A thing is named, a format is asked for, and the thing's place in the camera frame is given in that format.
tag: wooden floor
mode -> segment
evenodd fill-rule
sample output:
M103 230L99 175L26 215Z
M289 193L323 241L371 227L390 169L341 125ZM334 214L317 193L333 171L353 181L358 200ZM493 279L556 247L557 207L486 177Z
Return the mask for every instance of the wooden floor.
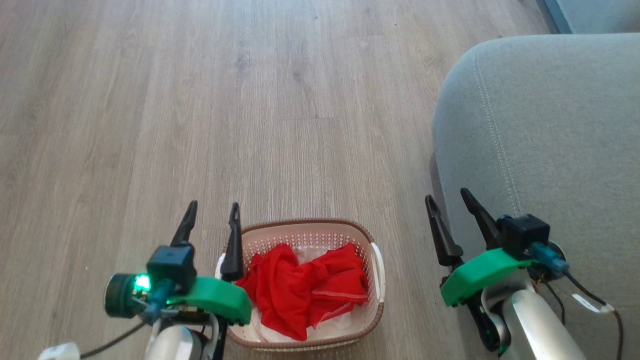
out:
M197 199L201 274L235 200L245 225L360 222L386 261L362 341L226 359L492 359L440 301L431 115L466 50L546 32L535 0L0 0L0 358L130 328L104 314L107 280L143 270Z

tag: red cloth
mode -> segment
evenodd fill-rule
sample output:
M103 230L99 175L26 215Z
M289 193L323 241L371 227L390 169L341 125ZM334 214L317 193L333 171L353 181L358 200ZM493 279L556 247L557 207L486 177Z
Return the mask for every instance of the red cloth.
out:
M364 262L355 250L350 243L299 265L291 247L281 244L264 257L254 255L250 271L236 284L262 313L263 325L304 341L307 327L367 301Z

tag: gray sofa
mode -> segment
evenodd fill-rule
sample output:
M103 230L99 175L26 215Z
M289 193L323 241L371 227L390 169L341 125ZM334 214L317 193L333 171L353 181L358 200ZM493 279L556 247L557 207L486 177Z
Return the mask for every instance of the gray sofa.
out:
M638 0L545 0L561 34L640 32Z
M620 312L624 359L640 359L640 34L480 44L447 76L433 135L449 227L465 257L484 241L462 187L495 217L543 219L572 274ZM573 300L566 279L554 284L587 357L614 359L614 317Z

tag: cable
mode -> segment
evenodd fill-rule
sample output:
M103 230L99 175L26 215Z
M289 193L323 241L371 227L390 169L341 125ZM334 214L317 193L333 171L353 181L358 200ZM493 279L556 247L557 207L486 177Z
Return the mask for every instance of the cable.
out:
M565 276L567 279L569 279L576 288L580 289L580 291L582 291L585 295L587 295L588 297L592 298L594 301L599 302L600 305L607 305L607 302L602 300L601 298L597 297L596 295L592 294L589 290L585 289L584 286L582 286L578 280L576 280L573 275L571 275L570 272L565 271L564 272Z
M220 331L218 333L218 342L216 344L216 349L213 350L213 360L222 360L222 357L225 353L225 340L227 339L228 322L223 318L217 319Z
M562 300L560 300L560 297L556 294L556 292L554 291L554 289L551 287L551 285L545 281L545 285L547 286L547 289L549 289L549 292L551 293L551 295L554 296L554 298L556 298L556 301L558 301L558 304L560 304L560 321L562 321L562 324L564 325L564 304L562 303Z
M109 341L108 343L104 344L101 347L97 347L91 351L87 351L84 354L80 355L80 359L86 359L87 357L91 357L94 356L96 354L99 354L105 350L107 350L108 348L112 347L113 345L116 345L117 343L121 342L122 340L128 338L131 334L133 334L134 332L142 329L142 327L144 327L147 323L145 322L141 322L138 325L136 325L135 327L133 327L133 329L125 332L124 334L120 335L119 337Z
M587 295L588 297L592 298L595 302L598 302L599 304L606 306L608 305L606 301L602 300L601 298L597 297L596 295L594 295L593 293L591 293L589 290L585 289L584 286L581 285L581 283L578 282L578 280L576 280L570 273L569 271L564 271L564 274L566 276L567 279L569 279L569 281L571 281L576 288L580 289L580 291L582 291L585 295ZM625 331L624 328L622 327L622 318L620 317L620 314L618 313L618 310L615 310L611 305L609 305L612 309L612 313L613 316L616 317L616 321L618 322L618 353L616 354L616 360L621 360L622 359L622 345L624 342L624 338L625 338Z
M562 302L560 297L556 294L556 291L551 287L551 285L549 285L548 281L544 278L542 274L540 274L533 267L529 267L529 270L531 270L534 274L538 276L539 281L542 282L545 286L547 286L547 289L549 289L549 292L551 293L551 295L553 295L556 301L558 301L558 304L560 305L560 321L562 321L562 324L564 325L564 320L565 320L564 303Z

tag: laundry basket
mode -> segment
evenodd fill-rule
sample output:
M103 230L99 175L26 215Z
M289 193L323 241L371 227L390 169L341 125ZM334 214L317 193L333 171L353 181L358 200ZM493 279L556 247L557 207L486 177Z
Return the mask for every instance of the laundry basket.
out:
M229 327L227 333L236 343L257 350L295 352L319 350L352 343L371 332L382 317L385 307L385 267L380 249L371 235L362 226L342 219L301 219L259 224L243 229L244 270L254 254L264 255L279 244L288 244L292 249L317 248L335 250L348 243L356 246L357 254L364 260L364 272L369 281L369 300L356 306L351 313L351 326L326 333L322 338L307 341L272 343L261 339L252 323ZM218 260L216 276L220 276Z

